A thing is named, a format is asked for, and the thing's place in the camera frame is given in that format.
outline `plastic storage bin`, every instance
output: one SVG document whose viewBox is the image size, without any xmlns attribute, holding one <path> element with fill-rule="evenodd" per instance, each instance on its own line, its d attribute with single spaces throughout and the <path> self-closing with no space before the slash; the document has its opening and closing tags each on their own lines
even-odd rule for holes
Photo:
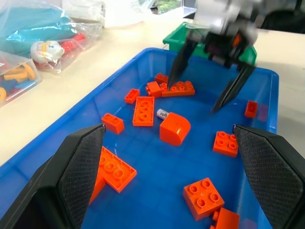
<svg viewBox="0 0 305 229">
<path fill-rule="evenodd" d="M 183 22 L 181 25 L 178 26 L 177 29 L 175 29 L 173 32 L 171 32 L 163 40 L 163 44 L 169 44 L 169 49 L 171 51 L 178 52 L 184 45 L 187 31 L 188 31 L 188 29 L 186 28 L 186 22 Z M 193 52 L 193 55 L 207 58 L 208 55 L 203 51 L 203 49 L 204 49 L 204 45 L 198 44 L 195 51 Z M 255 64 L 256 56 L 257 56 L 256 50 L 252 46 L 251 48 L 247 48 L 239 59 L 241 61 Z"/>
<path fill-rule="evenodd" d="M 155 111 L 177 113 L 192 125 L 182 145 L 175 147 L 159 139 L 161 119 L 156 116 L 153 127 L 133 126 L 134 104 L 124 98 L 131 88 L 146 95 L 146 83 L 157 73 L 168 74 L 176 54 L 142 51 L 2 165 L 0 217 L 68 134 L 99 124 L 110 113 L 124 121 L 125 129 L 119 135 L 107 131 L 103 145 L 136 169 L 137 176 L 120 194 L 106 185 L 89 206 L 82 228 L 210 228 L 212 219 L 196 222 L 182 196 L 184 186 L 209 177 L 224 207 L 240 214 L 240 229 L 271 229 L 250 189 L 240 155 L 232 158 L 212 148 L 216 131 L 230 133 L 236 123 L 276 131 L 278 75 L 256 69 L 238 97 L 212 116 L 214 102 L 237 71 L 192 57 L 182 80 L 193 83 L 195 96 L 155 100 Z M 248 100 L 259 103 L 256 118 L 244 115 Z M 268 114 L 266 119 L 261 109 Z"/>
<path fill-rule="evenodd" d="M 0 51 L 0 106 L 41 81 L 31 59 Z"/>
</svg>

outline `orange curved brick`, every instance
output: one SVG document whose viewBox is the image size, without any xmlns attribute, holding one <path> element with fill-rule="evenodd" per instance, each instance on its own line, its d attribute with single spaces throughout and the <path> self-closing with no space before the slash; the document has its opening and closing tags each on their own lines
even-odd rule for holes
<svg viewBox="0 0 305 229">
<path fill-rule="evenodd" d="M 125 96 L 125 102 L 128 104 L 133 104 L 137 97 L 140 95 L 140 90 L 131 89 Z"/>
<path fill-rule="evenodd" d="M 196 221 L 213 214 L 224 205 L 224 200 L 209 178 L 185 186 L 183 197 Z"/>
<path fill-rule="evenodd" d="M 248 101 L 244 115 L 248 118 L 255 118 L 256 113 L 257 113 L 257 103 L 253 101 Z"/>
<path fill-rule="evenodd" d="M 145 90 L 147 91 L 148 96 L 153 96 L 155 98 L 162 96 L 161 88 L 156 81 L 147 83 Z"/>
<path fill-rule="evenodd" d="M 104 188 L 105 184 L 106 184 L 106 182 L 105 182 L 104 178 L 102 177 L 102 175 L 100 175 L 100 173 L 98 171 L 95 185 L 94 185 L 94 190 L 92 192 L 89 204 L 91 204 L 92 201 L 94 201 L 94 199 L 97 197 L 97 195 L 100 193 L 100 191 Z"/>
<path fill-rule="evenodd" d="M 217 131 L 213 151 L 236 157 L 238 145 L 235 135 L 226 134 L 224 131 Z"/>
<path fill-rule="evenodd" d="M 102 118 L 102 122 L 105 124 L 107 130 L 110 130 L 116 133 L 117 135 L 125 128 L 122 119 L 115 117 L 114 115 L 111 115 L 109 113 L 106 113 L 104 115 L 104 117 Z"/>
<path fill-rule="evenodd" d="M 158 73 L 154 79 L 157 83 L 167 83 L 168 76 L 163 75 L 162 73 Z"/>
<path fill-rule="evenodd" d="M 137 175 L 137 171 L 134 168 L 119 159 L 105 147 L 102 147 L 99 173 L 104 177 L 106 183 L 118 193 Z"/>
<path fill-rule="evenodd" d="M 133 114 L 134 126 L 153 126 L 154 97 L 137 97 Z"/>
<path fill-rule="evenodd" d="M 160 139 L 173 146 L 182 144 L 191 129 L 189 121 L 175 113 L 169 113 L 160 125 Z"/>
<path fill-rule="evenodd" d="M 162 97 L 185 96 L 195 94 L 195 89 L 190 81 L 186 81 L 184 83 L 177 82 L 170 88 L 170 90 L 167 89 L 166 83 L 162 83 L 160 86 L 162 90 Z"/>
<path fill-rule="evenodd" d="M 240 216 L 225 208 L 216 211 L 213 215 L 213 220 L 216 221 L 215 226 L 210 229 L 238 229 Z"/>
</svg>

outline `white table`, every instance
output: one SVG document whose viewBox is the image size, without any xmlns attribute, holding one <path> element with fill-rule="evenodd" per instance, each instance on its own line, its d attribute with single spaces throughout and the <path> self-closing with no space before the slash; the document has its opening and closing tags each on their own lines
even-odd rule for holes
<svg viewBox="0 0 305 229">
<path fill-rule="evenodd" d="M 0 166 L 141 50 L 163 48 L 181 22 L 152 17 L 105 30 L 61 74 L 41 73 L 42 83 L 0 109 Z M 280 75 L 278 133 L 305 156 L 305 36 L 260 32 L 255 48 L 258 66 Z"/>
</svg>

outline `textured gripper pad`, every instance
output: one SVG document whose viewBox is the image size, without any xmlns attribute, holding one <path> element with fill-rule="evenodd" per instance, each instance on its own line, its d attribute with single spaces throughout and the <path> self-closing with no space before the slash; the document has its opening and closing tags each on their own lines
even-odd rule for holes
<svg viewBox="0 0 305 229">
<path fill-rule="evenodd" d="M 81 228 L 99 167 L 104 127 L 85 136 L 63 173 L 59 187 L 76 228 Z"/>
<path fill-rule="evenodd" d="M 273 229 L 282 229 L 301 198 L 301 179 L 265 138 L 240 128 L 234 134 L 254 195 Z"/>
</svg>

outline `small white battery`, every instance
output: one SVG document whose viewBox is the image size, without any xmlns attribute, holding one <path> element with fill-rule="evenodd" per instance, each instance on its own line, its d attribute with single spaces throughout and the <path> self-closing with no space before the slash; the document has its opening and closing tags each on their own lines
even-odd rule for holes
<svg viewBox="0 0 305 229">
<path fill-rule="evenodd" d="M 165 111 L 165 110 L 162 110 L 162 109 L 159 109 L 157 111 L 157 117 L 158 118 L 161 118 L 161 119 L 165 119 L 167 116 L 168 116 L 169 112 Z"/>
</svg>

